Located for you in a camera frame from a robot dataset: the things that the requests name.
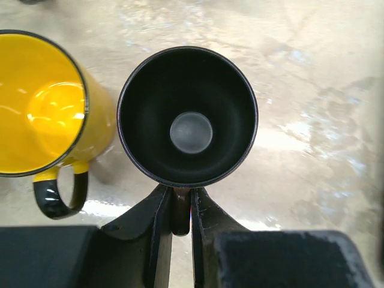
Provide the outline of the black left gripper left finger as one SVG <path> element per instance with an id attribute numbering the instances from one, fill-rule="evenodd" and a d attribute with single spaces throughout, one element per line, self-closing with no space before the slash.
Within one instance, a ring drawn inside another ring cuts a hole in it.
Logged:
<path id="1" fill-rule="evenodd" d="M 167 287 L 170 196 L 158 185 L 103 227 L 3 227 L 1 286 Z"/>

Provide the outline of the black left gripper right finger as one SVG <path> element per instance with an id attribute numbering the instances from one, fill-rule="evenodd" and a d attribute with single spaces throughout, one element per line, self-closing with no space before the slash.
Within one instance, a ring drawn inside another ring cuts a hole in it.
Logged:
<path id="1" fill-rule="evenodd" d="M 204 188 L 191 193 L 195 287 L 373 287 L 354 243 L 336 230 L 251 231 Z"/>

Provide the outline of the brown mug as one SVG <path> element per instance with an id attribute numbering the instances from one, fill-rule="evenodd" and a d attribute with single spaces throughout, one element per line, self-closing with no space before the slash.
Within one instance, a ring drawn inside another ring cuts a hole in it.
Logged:
<path id="1" fill-rule="evenodd" d="M 203 47 L 176 46 L 141 62 L 117 105 L 121 145 L 146 176 L 172 189 L 172 232 L 190 226 L 193 189 L 214 184 L 245 160 L 259 111 L 244 73 Z"/>

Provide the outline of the yellow mug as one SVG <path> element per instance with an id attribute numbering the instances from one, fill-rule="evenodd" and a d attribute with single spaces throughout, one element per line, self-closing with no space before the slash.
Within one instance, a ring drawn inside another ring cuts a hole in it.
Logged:
<path id="1" fill-rule="evenodd" d="M 28 31 L 1 31 L 1 176 L 33 176 L 48 218 L 80 212 L 89 162 L 115 134 L 115 105 L 65 49 Z"/>

